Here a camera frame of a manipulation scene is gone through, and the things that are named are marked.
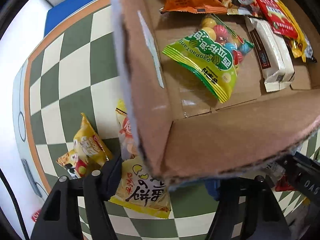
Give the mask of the small yellow snack bag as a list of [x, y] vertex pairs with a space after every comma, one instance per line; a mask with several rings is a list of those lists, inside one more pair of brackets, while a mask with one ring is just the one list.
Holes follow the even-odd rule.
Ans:
[[100, 139], [97, 132], [84, 113], [80, 129], [73, 138], [74, 152], [77, 156], [75, 170], [80, 178], [85, 177], [93, 170], [99, 170], [113, 158], [113, 154]]

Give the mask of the cardboard box with blue print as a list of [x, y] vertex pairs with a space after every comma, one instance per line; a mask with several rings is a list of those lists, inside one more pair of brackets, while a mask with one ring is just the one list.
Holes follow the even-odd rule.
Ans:
[[295, 59], [295, 79], [267, 93], [254, 51], [219, 103], [166, 45], [203, 19], [160, 13], [165, 0], [111, 0], [114, 44], [133, 136], [149, 170], [169, 185], [227, 177], [290, 154], [319, 129], [319, 63]]

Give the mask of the green bubble gum candy bag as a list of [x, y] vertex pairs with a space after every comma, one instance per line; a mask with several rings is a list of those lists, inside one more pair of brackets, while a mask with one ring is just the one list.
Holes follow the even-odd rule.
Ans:
[[227, 102], [238, 68], [254, 44], [215, 14], [207, 14], [197, 32], [171, 43], [162, 53], [191, 71], [220, 103]]

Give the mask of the panda print snack bag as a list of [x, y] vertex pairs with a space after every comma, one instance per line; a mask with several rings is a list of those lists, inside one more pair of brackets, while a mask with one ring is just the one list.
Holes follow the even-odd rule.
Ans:
[[67, 170], [73, 179], [82, 178], [86, 175], [87, 163], [79, 157], [75, 150], [58, 157], [56, 162]]

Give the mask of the checkered table mat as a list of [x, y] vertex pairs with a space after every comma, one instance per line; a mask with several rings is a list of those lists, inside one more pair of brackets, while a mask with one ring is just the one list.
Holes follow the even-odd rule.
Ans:
[[[123, 87], [116, 68], [110, 0], [96, 0], [57, 25], [24, 68], [21, 131], [28, 164], [42, 194], [68, 172], [56, 159], [72, 149], [84, 113], [113, 153], [120, 152], [116, 104]], [[313, 157], [319, 129], [299, 147]], [[120, 239], [204, 239], [217, 209], [201, 182], [171, 193], [171, 213], [162, 219], [106, 203]]]

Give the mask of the red green snack packet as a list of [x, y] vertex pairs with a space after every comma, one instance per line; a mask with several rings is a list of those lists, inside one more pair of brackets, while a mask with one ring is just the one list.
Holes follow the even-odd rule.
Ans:
[[278, 0], [255, 0], [270, 24], [273, 32], [288, 38], [296, 39], [298, 33], [291, 20], [278, 4]]

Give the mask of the yellow rice cracker bag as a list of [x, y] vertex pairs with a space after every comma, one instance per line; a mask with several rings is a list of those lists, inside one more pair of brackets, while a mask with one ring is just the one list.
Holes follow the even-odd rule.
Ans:
[[109, 201], [139, 213], [169, 218], [171, 205], [168, 189], [163, 181], [152, 177], [139, 156], [122, 99], [118, 100], [116, 106], [116, 118], [123, 162], [119, 186]]

